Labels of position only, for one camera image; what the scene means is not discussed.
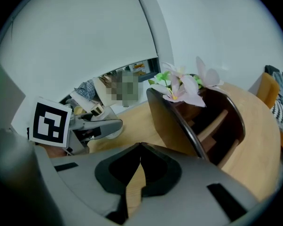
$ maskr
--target wooden table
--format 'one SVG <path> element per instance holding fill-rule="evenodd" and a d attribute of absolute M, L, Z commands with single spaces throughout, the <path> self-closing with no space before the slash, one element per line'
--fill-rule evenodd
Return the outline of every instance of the wooden table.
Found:
<path fill-rule="evenodd" d="M 229 93 L 240 111 L 246 135 L 221 169 L 261 201 L 274 192 L 278 177 L 281 149 L 279 128 L 268 107 L 256 96 L 227 83 L 222 88 Z M 148 102 L 118 116 L 124 124 L 122 134 L 113 140 L 103 138 L 90 141 L 88 146 L 91 153 L 136 142 L 165 146 L 154 128 Z M 139 177 L 134 180 L 133 184 L 138 181 L 144 184 Z"/>

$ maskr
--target pink flower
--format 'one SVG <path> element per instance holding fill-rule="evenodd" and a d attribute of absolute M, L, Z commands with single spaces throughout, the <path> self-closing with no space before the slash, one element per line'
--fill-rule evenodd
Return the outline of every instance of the pink flower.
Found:
<path fill-rule="evenodd" d="M 227 94 L 224 90 L 218 87 L 218 85 L 223 85 L 224 82 L 220 80 L 218 72 L 214 69 L 209 69 L 206 72 L 205 64 L 203 63 L 202 59 L 196 57 L 196 64 L 198 69 L 198 76 L 202 80 L 203 86 L 221 92 L 223 94 Z"/>
<path fill-rule="evenodd" d="M 181 86 L 180 86 L 180 81 L 175 74 L 172 73 L 170 75 L 170 79 L 171 79 L 172 89 L 167 88 L 160 84 L 153 84 L 151 85 L 151 87 L 157 90 L 158 92 L 164 94 L 163 98 L 165 100 L 171 102 L 184 101 L 185 103 L 191 105 L 205 107 L 205 103 L 202 97 L 198 95 L 198 84 L 192 76 L 181 77 L 181 81 L 182 82 L 184 81 Z"/>

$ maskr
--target dark brown container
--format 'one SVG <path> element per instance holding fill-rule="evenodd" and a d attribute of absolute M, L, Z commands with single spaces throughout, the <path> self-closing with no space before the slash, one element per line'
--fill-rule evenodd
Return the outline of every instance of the dark brown container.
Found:
<path fill-rule="evenodd" d="M 206 107 L 172 103 L 147 89 L 155 129 L 168 148 L 207 159 L 222 167 L 245 137 L 243 119 L 232 100 L 200 89 Z"/>

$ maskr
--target round wooden table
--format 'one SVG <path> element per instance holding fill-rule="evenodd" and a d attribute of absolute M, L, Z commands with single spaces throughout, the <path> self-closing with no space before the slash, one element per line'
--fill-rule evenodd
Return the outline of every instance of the round wooden table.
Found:
<path fill-rule="evenodd" d="M 268 107 L 255 95 L 227 83 L 221 87 L 229 93 L 240 111 L 246 130 L 244 140 L 221 169 L 261 201 L 275 190 L 281 150 L 279 128 Z M 90 141 L 88 146 L 91 153 L 136 142 L 165 146 L 154 128 L 148 102 L 118 116 L 123 120 L 123 133 L 113 140 L 103 138 Z M 139 177 L 134 177 L 134 180 L 134 185 L 139 184 Z"/>

